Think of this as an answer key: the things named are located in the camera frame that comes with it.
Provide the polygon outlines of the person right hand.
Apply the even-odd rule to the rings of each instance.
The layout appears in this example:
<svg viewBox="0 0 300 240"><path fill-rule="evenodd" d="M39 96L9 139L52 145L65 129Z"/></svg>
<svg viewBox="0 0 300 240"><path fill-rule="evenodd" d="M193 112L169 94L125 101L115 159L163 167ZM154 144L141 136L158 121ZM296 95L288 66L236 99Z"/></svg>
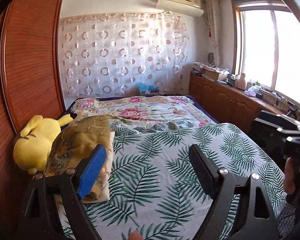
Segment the person right hand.
<svg viewBox="0 0 300 240"><path fill-rule="evenodd" d="M293 157L287 155L283 157L286 159L283 187L287 194L292 194L295 191L295 178L300 174L300 164L293 164Z"/></svg>

